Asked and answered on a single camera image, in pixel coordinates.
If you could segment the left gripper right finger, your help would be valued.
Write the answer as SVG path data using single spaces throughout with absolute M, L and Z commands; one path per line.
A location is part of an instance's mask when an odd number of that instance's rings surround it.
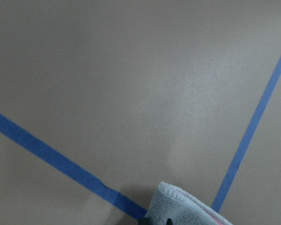
M 167 219 L 166 225 L 173 225 L 173 222 L 170 218 Z

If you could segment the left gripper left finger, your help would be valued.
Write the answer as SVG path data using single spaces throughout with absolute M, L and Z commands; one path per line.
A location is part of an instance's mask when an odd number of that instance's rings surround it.
M 140 218 L 138 220 L 138 225 L 150 225 L 150 219 L 147 217 Z

